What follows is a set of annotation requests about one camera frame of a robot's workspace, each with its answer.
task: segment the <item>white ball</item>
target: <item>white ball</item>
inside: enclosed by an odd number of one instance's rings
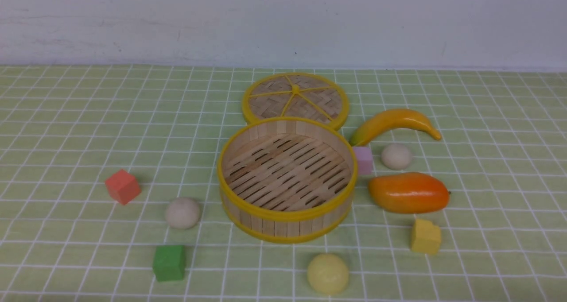
[[[166,221],[175,229],[193,227],[201,215],[199,204],[189,197],[178,197],[166,209]]]
[[[412,162],[413,154],[405,145],[392,143],[384,147],[381,160],[384,166],[389,169],[402,170]]]

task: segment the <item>yellow rim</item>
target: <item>yellow rim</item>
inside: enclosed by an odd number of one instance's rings
[[[328,130],[334,136],[338,137],[340,139],[340,141],[345,146],[347,146],[347,148],[349,149],[350,157],[353,161],[353,172],[352,172],[352,176],[350,177],[350,181],[349,181],[348,185],[346,185],[346,187],[343,189],[343,191],[340,194],[336,195],[330,201],[328,201],[328,202],[326,202],[322,205],[319,205],[317,207],[311,208],[311,209],[300,210],[300,211],[282,212],[282,211],[272,211],[272,210],[260,208],[260,207],[257,207],[255,205],[252,205],[250,203],[247,203],[246,201],[244,201],[243,199],[238,197],[232,191],[232,189],[226,183],[225,177],[222,174],[221,164],[222,164],[222,161],[224,159],[226,149],[231,145],[231,143],[234,141],[234,139],[236,137],[240,136],[241,134],[243,134],[243,132],[247,131],[248,129],[255,127],[255,126],[258,126],[259,124],[263,124],[263,123],[267,123],[267,122],[276,122],[278,120],[293,120],[293,121],[296,121],[296,122],[310,123],[310,124],[319,126],[319,127],[323,128],[324,130]],[[261,217],[263,219],[268,219],[268,220],[272,220],[272,221],[303,221],[303,220],[306,220],[306,219],[313,219],[314,217],[319,217],[321,215],[324,215],[325,213],[332,211],[333,209],[338,207],[340,204],[342,204],[342,202],[344,200],[346,200],[348,198],[348,196],[350,195],[350,193],[352,193],[352,191],[354,190],[354,185],[356,185],[356,179],[358,177],[358,167],[357,167],[356,155],[354,154],[354,150],[352,149],[352,147],[350,146],[348,141],[346,141],[346,139],[344,137],[342,137],[337,131],[332,130],[330,127],[328,127],[328,126],[326,126],[322,123],[316,122],[314,120],[306,119],[306,118],[275,117],[275,118],[263,119],[263,120],[260,120],[257,123],[250,124],[250,125],[242,128],[241,130],[237,131],[236,134],[234,134],[232,137],[230,137],[230,139],[227,141],[227,143],[225,143],[225,145],[223,146],[222,151],[221,151],[221,155],[219,156],[219,159],[217,161],[217,176],[218,176],[218,180],[219,180],[219,184],[221,186],[221,189],[225,193],[225,195],[228,197],[228,199],[230,201],[232,201],[232,203],[237,205],[240,209],[246,211],[247,213],[254,215],[256,217]]]
[[[225,210],[226,215],[229,217],[229,219],[242,231],[244,231],[245,233],[249,234],[250,236],[253,236],[257,239],[263,240],[263,241],[268,241],[268,242],[273,242],[276,244],[297,244],[300,242],[307,242],[310,240],[314,240],[317,239],[323,235],[328,234],[329,232],[333,231],[334,228],[338,227],[338,225],[340,225],[344,219],[346,219],[346,217],[349,215],[350,213],[350,209],[347,210],[342,217],[340,217],[337,221],[335,221],[332,225],[326,227],[325,229],[322,229],[320,231],[314,232],[314,233],[310,233],[309,235],[306,236],[299,236],[299,237],[276,237],[276,236],[268,236],[268,235],[264,235],[263,233],[254,231],[248,227],[246,227],[245,225],[243,225],[241,222],[237,221],[237,219],[235,219],[235,217],[233,217],[229,210],[226,207],[226,203],[225,200],[221,197],[221,202],[222,202],[222,207]]]
[[[332,82],[331,80],[329,80],[328,78],[324,78],[324,77],[318,76],[316,74],[301,73],[301,72],[274,74],[274,75],[271,75],[271,76],[264,77],[261,80],[254,82],[254,84],[252,84],[251,86],[249,86],[249,88],[246,90],[246,92],[245,92],[245,94],[242,98],[242,114],[244,115],[245,120],[248,124],[254,124],[254,123],[257,123],[257,122],[260,121],[260,119],[257,118],[257,116],[250,109],[249,100],[250,100],[251,97],[274,95],[274,94],[292,94],[290,96],[289,100],[287,101],[287,104],[283,108],[283,112],[282,112],[281,117],[284,117],[283,114],[285,114],[287,108],[289,107],[290,102],[295,97],[295,93],[292,90],[284,91],[284,92],[270,92],[270,93],[266,93],[266,94],[257,94],[257,95],[252,95],[251,93],[252,93],[253,90],[255,90],[257,88],[257,86],[259,84],[262,84],[263,82],[271,80],[272,78],[279,78],[279,77],[284,76],[291,83],[291,80],[289,79],[288,75],[309,76],[311,78],[315,78],[316,80],[321,80],[323,82],[328,83],[329,86],[299,90],[298,95],[301,96],[301,98],[303,98],[305,101],[307,101],[310,105],[312,105],[316,110],[318,110],[318,112],[322,113],[324,116],[326,116],[328,119],[331,120],[328,124],[325,124],[326,126],[338,131],[342,127],[342,125],[345,124],[346,119],[348,118],[348,114],[349,114],[349,101],[348,101],[348,98],[347,98],[345,92],[342,90],[342,88],[340,86],[338,86],[337,84],[335,84],[334,82]],[[304,92],[308,92],[310,90],[324,89],[324,88],[333,88],[334,90],[336,90],[336,92],[341,97],[341,101],[342,101],[341,112],[334,119],[332,119],[330,116],[328,116],[326,114],[326,112],[324,112],[323,110],[320,109],[319,106],[317,106],[316,104],[311,102],[308,98],[305,97],[305,95],[303,95]]]

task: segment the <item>yellow spoke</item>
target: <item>yellow spoke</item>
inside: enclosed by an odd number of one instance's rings
[[[329,116],[329,114],[327,114],[324,110],[322,110],[319,106],[317,106],[314,102],[312,102],[309,98],[306,98],[305,95],[298,93],[299,96],[301,96],[301,98],[303,98],[306,102],[308,102],[309,104],[311,104],[318,112],[320,112],[321,114],[323,114],[325,117],[327,117],[329,120],[333,120],[333,118],[331,116]]]
[[[304,88],[304,89],[300,90],[300,92],[308,92],[310,90],[327,89],[327,88],[333,88],[333,87],[332,86],[322,86],[322,87]]]
[[[291,86],[293,86],[293,82],[291,81],[291,79],[287,75],[284,75],[284,76],[285,76],[286,80],[289,82],[289,84]]]
[[[293,97],[295,96],[295,93],[291,95],[291,97],[289,98],[289,100],[287,101],[287,103],[285,104],[285,106],[283,107],[282,113],[280,114],[280,116],[284,116],[287,108],[289,107],[289,105],[291,104],[291,100],[293,100]]]
[[[291,90],[286,90],[285,92],[267,92],[261,94],[253,94],[249,95],[249,98],[259,97],[259,96],[268,96],[268,95],[277,95],[277,94],[291,94]]]

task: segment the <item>bamboo steamer basket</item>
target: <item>bamboo steamer basket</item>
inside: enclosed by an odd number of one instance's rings
[[[357,170],[344,137],[296,117],[249,124],[217,162],[221,200],[233,223],[255,238],[288,244],[316,239],[346,218]]]
[[[248,124],[274,117],[301,117],[338,130],[346,122],[349,102],[334,82],[315,74],[274,74],[252,84],[242,100]]]

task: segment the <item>yellow ball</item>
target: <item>yellow ball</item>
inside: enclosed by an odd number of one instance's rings
[[[307,267],[307,281],[321,294],[338,294],[349,284],[349,268],[335,254],[319,254]]]

